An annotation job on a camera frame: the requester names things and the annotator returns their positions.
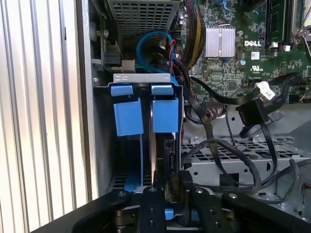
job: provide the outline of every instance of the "heatsink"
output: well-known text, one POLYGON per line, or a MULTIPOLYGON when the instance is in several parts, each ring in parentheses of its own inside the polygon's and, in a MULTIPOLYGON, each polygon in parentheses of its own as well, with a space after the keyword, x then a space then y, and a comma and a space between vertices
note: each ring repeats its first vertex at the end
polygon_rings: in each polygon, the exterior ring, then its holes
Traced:
MULTIPOLYGON (((108 0, 122 35, 123 46, 134 47, 145 34, 154 30, 168 31, 179 8, 176 0, 108 0)), ((158 45, 162 36, 155 35, 147 45, 158 45)))
POLYGON ((235 27, 206 27, 205 57, 233 57, 235 55, 235 27))

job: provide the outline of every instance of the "motherboard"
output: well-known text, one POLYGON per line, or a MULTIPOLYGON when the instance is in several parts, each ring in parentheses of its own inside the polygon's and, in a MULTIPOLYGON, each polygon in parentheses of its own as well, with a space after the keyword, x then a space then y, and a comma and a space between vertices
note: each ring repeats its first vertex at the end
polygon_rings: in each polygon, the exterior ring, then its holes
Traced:
MULTIPOLYGON (((303 74, 303 81, 291 87, 287 102, 310 103, 311 64, 305 48, 293 44, 291 34, 283 33, 288 26, 284 25, 288 12, 282 2, 266 1, 251 12, 239 11, 241 6, 238 0, 206 0, 200 3, 207 28, 234 28, 235 54, 232 57, 210 57, 203 51, 196 65, 190 70, 190 75, 203 80, 218 93, 230 96, 236 90, 251 89, 260 81, 299 71, 303 74)), ((300 1, 297 12, 292 13, 297 19, 296 24, 301 22, 306 7, 308 6, 300 1)), ((183 44, 186 33, 186 29, 181 31, 183 44)), ((212 37, 207 33, 207 40, 209 39, 212 37)), ((280 87, 271 89, 278 94, 280 87)), ((200 85, 194 83, 193 91, 200 101, 208 98, 208 93, 200 85)))

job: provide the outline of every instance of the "label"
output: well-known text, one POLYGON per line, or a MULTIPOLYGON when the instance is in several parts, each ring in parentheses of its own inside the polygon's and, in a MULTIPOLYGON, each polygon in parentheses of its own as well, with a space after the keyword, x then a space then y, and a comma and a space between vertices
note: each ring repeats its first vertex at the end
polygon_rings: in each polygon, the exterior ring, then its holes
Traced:
POLYGON ((263 71, 263 68, 260 68, 260 66, 252 66, 251 71, 260 72, 260 71, 263 71))
POLYGON ((246 46, 246 47, 261 47, 261 43, 260 43, 260 41, 255 41, 255 40, 245 40, 244 46, 246 46))
POLYGON ((270 89, 269 84, 266 81, 255 84, 259 89, 260 93, 263 94, 268 100, 271 100, 276 94, 270 89))
POLYGON ((252 52, 251 60, 260 60, 260 52, 252 52))

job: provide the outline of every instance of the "dell logo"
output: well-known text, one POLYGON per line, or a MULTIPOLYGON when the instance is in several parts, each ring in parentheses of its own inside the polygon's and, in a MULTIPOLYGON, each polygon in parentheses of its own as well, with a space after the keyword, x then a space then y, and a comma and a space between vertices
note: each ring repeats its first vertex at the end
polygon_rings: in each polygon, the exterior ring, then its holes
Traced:
POLYGON ((244 46, 251 46, 251 47, 261 47, 260 41, 254 41, 254 40, 245 40, 244 46))

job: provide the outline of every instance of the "connector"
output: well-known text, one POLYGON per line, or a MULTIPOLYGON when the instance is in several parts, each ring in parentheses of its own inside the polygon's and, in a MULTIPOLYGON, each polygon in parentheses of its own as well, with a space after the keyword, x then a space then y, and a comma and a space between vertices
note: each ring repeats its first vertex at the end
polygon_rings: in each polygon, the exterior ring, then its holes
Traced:
POLYGON ((237 107, 241 120, 245 126, 259 125, 269 120, 266 114, 263 103, 260 99, 252 100, 248 103, 237 107))

